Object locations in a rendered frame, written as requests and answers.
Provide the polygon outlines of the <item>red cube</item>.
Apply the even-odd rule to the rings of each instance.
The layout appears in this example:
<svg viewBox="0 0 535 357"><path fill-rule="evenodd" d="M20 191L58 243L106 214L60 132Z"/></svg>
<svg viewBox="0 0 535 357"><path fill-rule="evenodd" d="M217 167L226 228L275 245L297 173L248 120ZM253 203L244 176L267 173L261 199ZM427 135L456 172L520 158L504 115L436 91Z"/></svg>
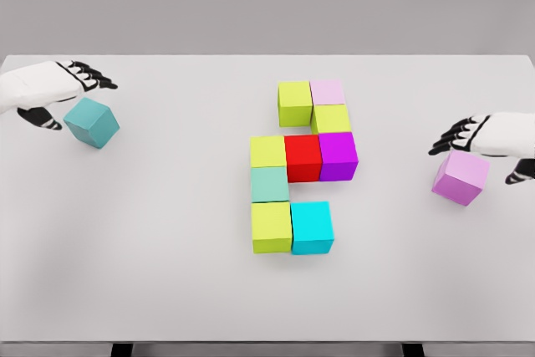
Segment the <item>red cube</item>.
<svg viewBox="0 0 535 357"><path fill-rule="evenodd" d="M318 135L284 137L289 183L319 181L322 156Z"/></svg>

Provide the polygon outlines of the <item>pale pink cube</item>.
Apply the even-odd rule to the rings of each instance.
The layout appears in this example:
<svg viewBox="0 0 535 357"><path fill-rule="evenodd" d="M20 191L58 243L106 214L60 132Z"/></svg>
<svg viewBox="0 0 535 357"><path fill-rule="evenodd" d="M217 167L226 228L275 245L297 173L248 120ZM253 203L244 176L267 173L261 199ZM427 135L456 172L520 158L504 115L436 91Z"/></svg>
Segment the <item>pale pink cube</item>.
<svg viewBox="0 0 535 357"><path fill-rule="evenodd" d="M310 80L314 105L344 105L346 103L342 82L339 79Z"/></svg>

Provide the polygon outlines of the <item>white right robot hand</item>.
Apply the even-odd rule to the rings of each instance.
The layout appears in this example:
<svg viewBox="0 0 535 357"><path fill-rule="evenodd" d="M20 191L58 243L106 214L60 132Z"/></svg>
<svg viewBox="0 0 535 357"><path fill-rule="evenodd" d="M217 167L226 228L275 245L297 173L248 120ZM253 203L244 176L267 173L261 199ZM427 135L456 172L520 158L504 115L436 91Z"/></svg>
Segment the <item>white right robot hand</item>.
<svg viewBox="0 0 535 357"><path fill-rule="evenodd" d="M436 156L450 150L515 157L517 164L505 183L535 180L535 113L502 111L459 120L441 134L428 154Z"/></svg>

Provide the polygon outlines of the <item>cyan cube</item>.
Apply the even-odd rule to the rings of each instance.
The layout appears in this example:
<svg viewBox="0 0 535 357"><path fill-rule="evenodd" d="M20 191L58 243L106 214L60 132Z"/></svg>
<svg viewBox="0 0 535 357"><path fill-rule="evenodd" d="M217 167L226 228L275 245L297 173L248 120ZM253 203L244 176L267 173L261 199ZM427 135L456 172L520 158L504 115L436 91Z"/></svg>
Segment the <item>cyan cube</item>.
<svg viewBox="0 0 535 357"><path fill-rule="evenodd" d="M334 228L328 201L292 202L292 254L327 254L334 243Z"/></svg>

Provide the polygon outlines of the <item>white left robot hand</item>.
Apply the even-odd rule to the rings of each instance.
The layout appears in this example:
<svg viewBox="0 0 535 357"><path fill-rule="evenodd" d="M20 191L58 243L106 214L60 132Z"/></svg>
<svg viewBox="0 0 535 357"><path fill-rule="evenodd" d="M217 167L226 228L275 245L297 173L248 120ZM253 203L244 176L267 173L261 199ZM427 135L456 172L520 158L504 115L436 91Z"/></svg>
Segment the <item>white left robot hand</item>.
<svg viewBox="0 0 535 357"><path fill-rule="evenodd" d="M58 131L48 107L94 89L117 89L112 79L78 60L50 60L0 74L0 115L10 110L29 124Z"/></svg>

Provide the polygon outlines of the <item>purple cube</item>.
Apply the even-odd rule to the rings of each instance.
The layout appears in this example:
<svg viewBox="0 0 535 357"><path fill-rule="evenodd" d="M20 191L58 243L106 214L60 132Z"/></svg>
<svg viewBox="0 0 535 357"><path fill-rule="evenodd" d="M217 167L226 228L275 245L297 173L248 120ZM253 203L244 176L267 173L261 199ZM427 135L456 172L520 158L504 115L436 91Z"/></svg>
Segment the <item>purple cube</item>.
<svg viewBox="0 0 535 357"><path fill-rule="evenodd" d="M320 181L352 181L359 157L351 131L318 135L322 167Z"/></svg>

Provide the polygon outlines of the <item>orchid pink cube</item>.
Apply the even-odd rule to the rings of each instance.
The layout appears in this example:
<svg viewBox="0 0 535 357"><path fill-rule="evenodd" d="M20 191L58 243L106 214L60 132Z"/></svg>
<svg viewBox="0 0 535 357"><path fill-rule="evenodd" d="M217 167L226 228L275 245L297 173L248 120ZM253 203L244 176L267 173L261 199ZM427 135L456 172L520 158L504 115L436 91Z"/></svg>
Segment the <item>orchid pink cube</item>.
<svg viewBox="0 0 535 357"><path fill-rule="evenodd" d="M431 191L464 207L485 189L490 162L461 150L451 150L441 163Z"/></svg>

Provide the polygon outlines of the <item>teal cube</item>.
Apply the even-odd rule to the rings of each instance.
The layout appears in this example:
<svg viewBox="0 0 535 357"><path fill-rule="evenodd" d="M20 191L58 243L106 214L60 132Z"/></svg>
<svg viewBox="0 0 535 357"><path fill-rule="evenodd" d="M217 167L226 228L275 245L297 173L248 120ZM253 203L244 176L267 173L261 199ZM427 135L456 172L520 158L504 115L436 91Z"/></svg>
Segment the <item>teal cube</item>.
<svg viewBox="0 0 535 357"><path fill-rule="evenodd" d="M111 108L89 98L82 98L64 117L74 137L102 149L120 129Z"/></svg>

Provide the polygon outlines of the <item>yellow-green cube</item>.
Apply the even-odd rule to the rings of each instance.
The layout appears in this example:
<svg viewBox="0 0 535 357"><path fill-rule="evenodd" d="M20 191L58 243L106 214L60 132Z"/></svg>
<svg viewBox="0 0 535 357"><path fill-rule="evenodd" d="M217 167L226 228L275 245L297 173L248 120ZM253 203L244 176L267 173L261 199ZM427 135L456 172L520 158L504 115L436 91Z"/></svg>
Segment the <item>yellow-green cube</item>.
<svg viewBox="0 0 535 357"><path fill-rule="evenodd" d="M254 253L291 251L293 227L288 201L253 203L251 218Z"/></svg>
<svg viewBox="0 0 535 357"><path fill-rule="evenodd" d="M284 137L282 135L251 137L250 164L252 168L286 166Z"/></svg>
<svg viewBox="0 0 535 357"><path fill-rule="evenodd" d="M351 124L346 105L315 105L311 119L313 134L350 132Z"/></svg>
<svg viewBox="0 0 535 357"><path fill-rule="evenodd" d="M280 127L310 125L313 101L308 81L278 84L278 122Z"/></svg>

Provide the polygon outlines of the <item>mint green cube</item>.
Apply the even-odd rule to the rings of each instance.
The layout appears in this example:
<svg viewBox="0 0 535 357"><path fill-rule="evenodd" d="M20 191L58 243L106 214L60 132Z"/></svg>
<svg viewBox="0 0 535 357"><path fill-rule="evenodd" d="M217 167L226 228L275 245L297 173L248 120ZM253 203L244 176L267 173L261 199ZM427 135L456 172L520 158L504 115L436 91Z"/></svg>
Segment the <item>mint green cube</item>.
<svg viewBox="0 0 535 357"><path fill-rule="evenodd" d="M289 185L285 166L251 169L253 203L289 201Z"/></svg>

